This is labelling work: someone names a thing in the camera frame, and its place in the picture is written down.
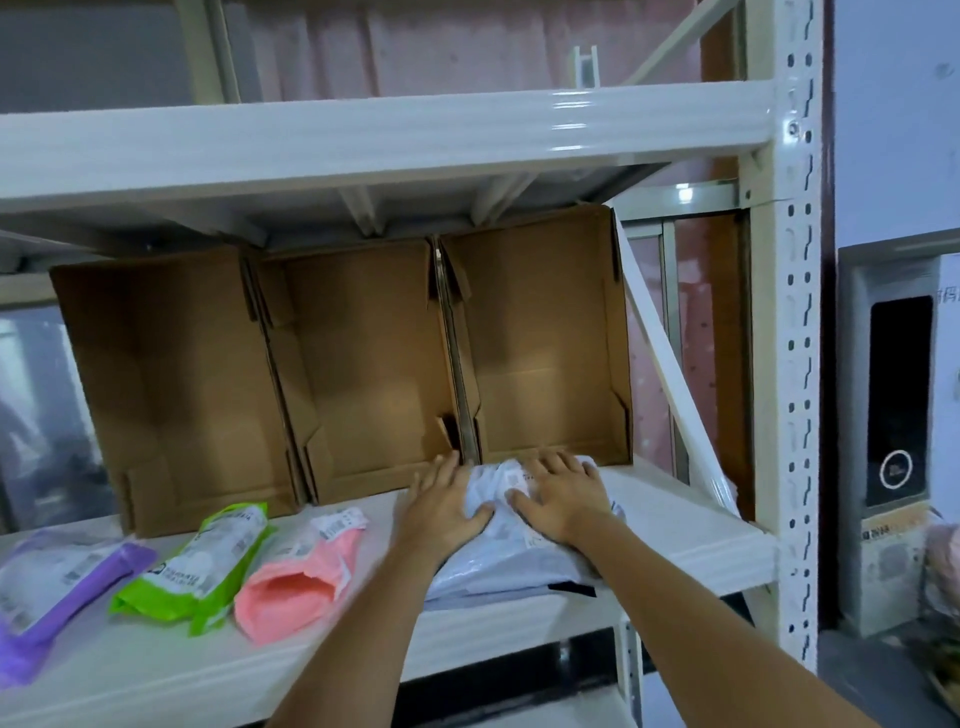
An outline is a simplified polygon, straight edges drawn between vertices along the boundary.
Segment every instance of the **shelf surface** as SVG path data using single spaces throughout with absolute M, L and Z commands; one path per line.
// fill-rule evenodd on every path
M 776 539 L 721 511 L 705 495 L 642 461 L 605 468 L 603 477 L 634 532 L 714 592 L 724 595 L 774 581 Z M 391 493 L 354 501 L 371 521 L 358 554 L 361 579 L 387 548 L 396 498 Z M 118 530 L 115 519 L 92 523 L 105 533 Z M 0 548 L 17 538 L 3 537 Z M 152 545 L 166 555 L 186 538 L 156 539 Z M 108 619 L 110 594 L 64 630 L 32 686 L 0 692 L 0 726 L 230 728 L 260 720 L 273 712 L 331 623 L 322 620 L 286 641 L 260 648 L 232 623 L 188 639 L 184 624 Z M 598 590 L 596 598 L 542 595 L 424 612 L 403 679 L 613 626 L 620 617 L 607 589 Z

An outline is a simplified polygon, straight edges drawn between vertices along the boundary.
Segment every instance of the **shelf upright post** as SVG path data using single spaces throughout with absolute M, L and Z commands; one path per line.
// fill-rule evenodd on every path
M 772 143 L 740 158 L 750 210 L 756 521 L 778 580 L 748 594 L 756 625 L 817 667 L 823 0 L 745 0 L 747 78 L 773 79 Z

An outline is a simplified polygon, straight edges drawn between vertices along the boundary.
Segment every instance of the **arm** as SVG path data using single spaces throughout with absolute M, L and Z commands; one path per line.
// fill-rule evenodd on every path
M 484 529 L 482 506 L 468 519 L 469 468 L 459 453 L 438 458 L 410 487 L 394 545 L 330 630 L 271 719 L 269 728 L 380 728 L 394 714 L 407 646 L 434 574 Z
M 688 726 L 877 728 L 613 516 L 595 468 L 557 452 L 525 467 L 539 502 L 512 491 L 512 505 L 600 571 Z

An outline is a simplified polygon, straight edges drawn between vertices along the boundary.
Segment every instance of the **green plastic package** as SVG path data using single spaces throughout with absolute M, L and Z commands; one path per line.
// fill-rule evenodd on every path
M 237 503 L 201 523 L 176 554 L 134 579 L 113 598 L 112 613 L 159 621 L 190 619 L 191 637 L 223 625 L 247 567 L 275 529 L 266 503 Z

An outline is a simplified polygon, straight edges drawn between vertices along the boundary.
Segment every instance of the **finger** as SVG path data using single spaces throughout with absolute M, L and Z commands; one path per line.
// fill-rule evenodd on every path
M 423 474 L 423 480 L 420 482 L 420 492 L 430 490 L 433 488 L 433 484 L 437 482 L 437 471 L 440 469 L 440 466 L 444 462 L 444 457 L 442 455 L 437 455 L 433 459 L 433 462 L 430 463 L 430 467 L 426 469 L 426 473 Z
M 492 503 L 484 503 L 477 508 L 477 512 L 473 514 L 473 518 L 467 521 L 466 532 L 468 534 L 468 541 L 483 533 L 483 529 L 487 527 L 487 523 L 493 518 L 493 510 Z
M 560 459 L 564 461 L 566 468 L 572 473 L 582 473 L 584 471 L 584 466 L 581 465 L 580 461 L 566 450 L 562 449 L 558 454 Z
M 584 473 L 586 473 L 593 480 L 596 480 L 598 483 L 603 482 L 600 479 L 600 471 L 597 470 L 597 467 L 593 465 L 593 463 L 584 463 Z
M 457 472 L 453 475 L 453 485 L 451 487 L 466 492 L 472 470 L 473 467 L 469 465 L 462 465 L 457 468 Z
M 423 475 L 421 473 L 414 473 L 413 482 L 410 483 L 410 488 L 407 489 L 407 497 L 410 500 L 413 500 L 420 493 L 420 484 L 423 482 Z
M 516 488 L 507 491 L 507 502 L 527 523 L 533 528 L 537 528 L 537 522 L 540 520 L 540 509 L 543 506 L 529 499 L 523 491 Z
M 541 463 L 536 457 L 525 458 L 522 465 L 523 470 L 532 475 L 535 479 L 540 479 L 550 475 L 550 471 L 548 471 L 543 466 L 543 463 Z
M 454 450 L 445 457 L 444 462 L 440 464 L 440 468 L 437 470 L 437 480 L 434 485 L 439 485 L 441 488 L 449 488 L 453 482 L 453 474 L 456 472 L 459 464 L 460 453 Z
M 540 462 L 543 463 L 544 467 L 554 475 L 564 473 L 566 471 L 566 465 L 564 465 L 564 461 L 560 459 L 560 455 L 558 455 L 555 450 L 541 450 Z

